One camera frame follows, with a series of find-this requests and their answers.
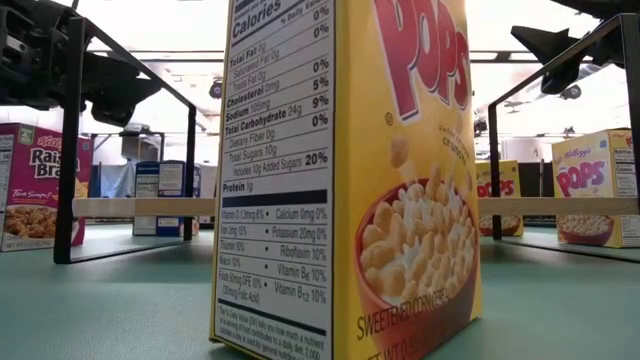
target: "cereal box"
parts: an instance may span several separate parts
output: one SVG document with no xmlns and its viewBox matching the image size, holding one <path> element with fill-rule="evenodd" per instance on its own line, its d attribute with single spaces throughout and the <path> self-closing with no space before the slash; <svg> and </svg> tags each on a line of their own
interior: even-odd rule
<svg viewBox="0 0 640 360">
<path fill-rule="evenodd" d="M 210 338 L 421 359 L 482 304 L 464 1 L 229 7 Z"/>
<path fill-rule="evenodd" d="M 500 196 L 520 197 L 520 175 L 518 162 L 515 160 L 500 161 Z M 478 184 L 478 198 L 491 196 L 491 163 L 487 161 L 476 163 L 476 178 Z M 502 235 L 522 236 L 524 223 L 522 216 L 501 216 Z M 491 215 L 480 216 L 480 234 L 493 235 L 493 218 Z"/>
<path fill-rule="evenodd" d="M 184 161 L 144 161 L 136 164 L 135 197 L 183 197 L 187 164 Z M 194 168 L 193 197 L 200 197 L 200 167 Z M 200 231 L 194 219 L 192 234 Z M 178 237 L 184 233 L 184 217 L 136 216 L 133 219 L 133 235 Z"/>
<path fill-rule="evenodd" d="M 605 130 L 553 144 L 557 198 L 637 197 L 630 130 Z M 558 240 L 613 248 L 640 246 L 638 215 L 559 215 Z"/>
<path fill-rule="evenodd" d="M 0 125 L 2 251 L 53 246 L 58 209 L 61 134 L 23 124 Z M 75 197 L 87 197 L 92 142 L 78 138 Z M 84 240 L 85 220 L 74 219 L 71 245 Z"/>
</svg>

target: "blue box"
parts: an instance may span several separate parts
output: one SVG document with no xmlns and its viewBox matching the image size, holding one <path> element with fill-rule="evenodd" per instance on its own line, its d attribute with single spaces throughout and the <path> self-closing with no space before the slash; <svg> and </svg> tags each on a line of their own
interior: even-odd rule
<svg viewBox="0 0 640 360">
<path fill-rule="evenodd" d="M 186 163 L 184 161 L 145 161 L 136 165 L 135 197 L 184 197 Z M 193 196 L 200 197 L 200 167 L 194 169 Z M 133 220 L 133 235 L 179 237 L 184 229 L 184 217 L 137 216 Z M 199 230 L 193 221 L 193 234 Z"/>
</svg>

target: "wooden plank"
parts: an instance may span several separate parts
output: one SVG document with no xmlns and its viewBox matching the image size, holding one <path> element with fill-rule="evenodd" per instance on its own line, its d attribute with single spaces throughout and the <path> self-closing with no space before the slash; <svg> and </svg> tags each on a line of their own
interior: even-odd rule
<svg viewBox="0 0 640 360">
<path fill-rule="evenodd" d="M 483 198 L 483 215 L 637 215 L 635 198 Z"/>
<path fill-rule="evenodd" d="M 483 198 L 483 215 L 638 215 L 635 198 Z M 216 199 L 74 199 L 75 216 L 215 216 Z"/>
<path fill-rule="evenodd" d="M 216 199 L 74 199 L 73 214 L 83 217 L 215 216 Z"/>
</svg>

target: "kellogg's raisin bran box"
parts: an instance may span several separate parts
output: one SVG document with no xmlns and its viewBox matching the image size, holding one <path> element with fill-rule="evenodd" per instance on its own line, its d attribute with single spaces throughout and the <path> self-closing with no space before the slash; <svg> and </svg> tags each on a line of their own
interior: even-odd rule
<svg viewBox="0 0 640 360">
<path fill-rule="evenodd" d="M 24 124 L 0 125 L 0 221 L 2 251 L 53 246 L 58 209 L 61 134 Z M 75 197 L 87 197 L 92 143 L 78 138 Z M 85 223 L 73 224 L 72 245 L 81 245 Z"/>
<path fill-rule="evenodd" d="M 520 174 L 516 160 L 502 160 L 500 166 L 500 197 L 520 197 Z M 476 163 L 476 177 L 478 184 L 478 198 L 491 196 L 491 163 L 488 161 Z M 522 216 L 503 215 L 502 235 L 522 236 L 524 222 Z M 493 219 L 491 215 L 480 216 L 480 234 L 493 235 Z"/>
<path fill-rule="evenodd" d="M 211 340 L 423 358 L 482 308 L 464 1 L 229 8 Z"/>
<path fill-rule="evenodd" d="M 638 196 L 631 130 L 604 130 L 552 145 L 555 197 Z M 558 215 L 558 240 L 640 246 L 638 215 Z"/>
</svg>

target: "yellow cereal box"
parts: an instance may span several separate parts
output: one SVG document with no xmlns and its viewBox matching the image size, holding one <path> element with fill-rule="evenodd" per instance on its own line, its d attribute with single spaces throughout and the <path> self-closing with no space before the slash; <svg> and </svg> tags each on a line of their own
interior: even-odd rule
<svg viewBox="0 0 640 360">
<path fill-rule="evenodd" d="M 630 130 L 605 130 L 553 145 L 557 198 L 637 197 Z M 640 246 L 640 216 L 560 215 L 558 240 L 606 247 Z"/>
<path fill-rule="evenodd" d="M 230 1 L 210 338 L 421 359 L 481 312 L 462 0 Z"/>
<path fill-rule="evenodd" d="M 518 162 L 515 160 L 500 161 L 500 197 L 520 197 L 520 174 Z M 476 179 L 478 198 L 491 196 L 491 164 L 487 161 L 476 163 Z M 502 216 L 502 235 L 522 236 L 524 223 L 522 216 Z M 480 234 L 493 235 L 493 219 L 491 215 L 480 216 Z"/>
</svg>

